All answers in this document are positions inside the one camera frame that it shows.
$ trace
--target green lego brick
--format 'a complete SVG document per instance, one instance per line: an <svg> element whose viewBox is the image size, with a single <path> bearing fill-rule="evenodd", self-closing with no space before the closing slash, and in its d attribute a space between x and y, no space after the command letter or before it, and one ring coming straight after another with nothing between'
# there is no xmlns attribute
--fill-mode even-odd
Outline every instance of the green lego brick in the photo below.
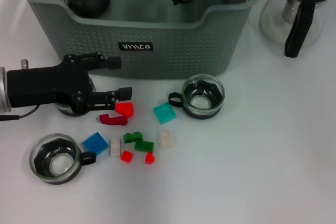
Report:
<svg viewBox="0 0 336 224"><path fill-rule="evenodd" d="M137 141L142 141L142 134L139 131L134 132L134 133L126 133L124 135L124 142L126 144L134 143L134 142L137 142Z"/></svg>
<svg viewBox="0 0 336 224"><path fill-rule="evenodd" d="M147 141L136 141L134 149L138 152L153 152L154 143Z"/></svg>

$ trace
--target black cable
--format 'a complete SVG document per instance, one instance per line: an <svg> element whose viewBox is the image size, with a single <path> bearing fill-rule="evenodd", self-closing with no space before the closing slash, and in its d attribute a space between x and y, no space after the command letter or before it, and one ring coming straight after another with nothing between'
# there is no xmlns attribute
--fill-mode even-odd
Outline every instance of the black cable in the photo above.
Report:
<svg viewBox="0 0 336 224"><path fill-rule="evenodd" d="M37 105L32 111L30 111L29 113L25 114L25 115L20 115L20 119L21 118L26 118L27 116L33 114L35 111L37 111L37 109L40 107L40 105Z"/></svg>
<svg viewBox="0 0 336 224"><path fill-rule="evenodd" d="M40 107L40 105L37 105L32 111L30 111L27 114L24 115L0 115L0 121L13 121L13 120L19 120L22 118L26 118L27 116L33 114L37 109Z"/></svg>

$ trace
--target glass coffee pot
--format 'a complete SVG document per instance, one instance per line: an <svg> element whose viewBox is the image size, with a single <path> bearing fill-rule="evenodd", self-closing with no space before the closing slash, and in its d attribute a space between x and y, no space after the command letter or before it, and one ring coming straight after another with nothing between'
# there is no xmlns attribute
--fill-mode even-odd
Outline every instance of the glass coffee pot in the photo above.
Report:
<svg viewBox="0 0 336 224"><path fill-rule="evenodd" d="M285 56L295 58L302 46L313 43L327 20L328 0L268 0L260 17L265 36L285 46Z"/></svg>

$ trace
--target dark red lego piece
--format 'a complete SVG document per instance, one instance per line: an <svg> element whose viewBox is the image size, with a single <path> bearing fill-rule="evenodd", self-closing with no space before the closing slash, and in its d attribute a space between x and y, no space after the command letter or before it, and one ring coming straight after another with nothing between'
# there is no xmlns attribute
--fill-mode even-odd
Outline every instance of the dark red lego piece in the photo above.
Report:
<svg viewBox="0 0 336 224"><path fill-rule="evenodd" d="M155 162L155 157L153 156L153 153L148 152L146 155L145 163L148 165L151 165Z"/></svg>
<svg viewBox="0 0 336 224"><path fill-rule="evenodd" d="M131 162L132 158L133 158L133 154L128 151L124 151L120 156L120 159L128 164Z"/></svg>
<svg viewBox="0 0 336 224"><path fill-rule="evenodd" d="M133 116L133 103L126 102L126 103L117 103L115 105L115 111L123 116L126 116L127 118L130 118Z"/></svg>
<svg viewBox="0 0 336 224"><path fill-rule="evenodd" d="M100 122L106 125L126 125L128 123L126 116L117 116L116 118L110 118L108 114L99 116Z"/></svg>

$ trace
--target black pot handle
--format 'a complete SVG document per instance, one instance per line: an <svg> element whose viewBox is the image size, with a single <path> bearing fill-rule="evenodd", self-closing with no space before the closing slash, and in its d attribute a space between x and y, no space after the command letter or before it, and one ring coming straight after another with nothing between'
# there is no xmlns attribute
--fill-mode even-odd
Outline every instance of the black pot handle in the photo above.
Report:
<svg viewBox="0 0 336 224"><path fill-rule="evenodd" d="M296 58L313 22L315 2L303 0L285 43L285 56Z"/></svg>
<svg viewBox="0 0 336 224"><path fill-rule="evenodd" d="M83 152L80 155L82 165L91 165L96 162L96 154L94 152Z"/></svg>
<svg viewBox="0 0 336 224"><path fill-rule="evenodd" d="M180 99L181 101L180 102L176 102L176 101L173 101L172 99L173 98L178 98ZM169 94L168 96L168 102L171 106L175 106L175 107L182 107L183 105L183 102L182 102L182 95L180 93L171 93Z"/></svg>

